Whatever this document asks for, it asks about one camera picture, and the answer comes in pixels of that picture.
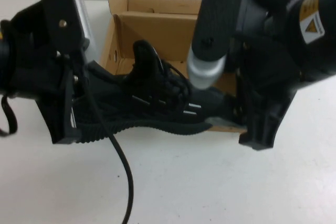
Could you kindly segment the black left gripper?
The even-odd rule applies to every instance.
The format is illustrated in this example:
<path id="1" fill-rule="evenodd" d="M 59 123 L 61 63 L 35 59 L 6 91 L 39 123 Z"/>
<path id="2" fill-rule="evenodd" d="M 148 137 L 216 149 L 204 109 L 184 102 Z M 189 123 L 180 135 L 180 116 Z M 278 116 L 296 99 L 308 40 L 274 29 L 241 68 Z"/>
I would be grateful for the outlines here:
<path id="1" fill-rule="evenodd" d="M 53 144 L 72 144 L 80 130 L 72 125 L 75 85 L 119 90 L 115 76 L 96 61 L 86 68 L 89 39 L 75 1 L 38 1 L 12 18 L 12 94 L 38 101 Z"/>

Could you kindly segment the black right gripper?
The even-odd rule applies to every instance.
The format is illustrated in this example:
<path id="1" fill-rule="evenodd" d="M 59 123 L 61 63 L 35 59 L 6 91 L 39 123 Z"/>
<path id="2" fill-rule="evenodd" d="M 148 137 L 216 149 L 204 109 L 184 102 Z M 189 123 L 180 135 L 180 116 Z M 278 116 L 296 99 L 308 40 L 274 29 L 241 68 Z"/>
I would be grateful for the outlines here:
<path id="1" fill-rule="evenodd" d="M 257 151 L 273 148 L 299 89 L 300 70 L 287 37 L 283 33 L 234 33 L 227 42 L 236 73 L 235 77 L 221 77 L 214 85 L 221 92 L 221 101 L 209 122 L 217 130 L 247 128 L 239 136 L 241 145 Z"/>

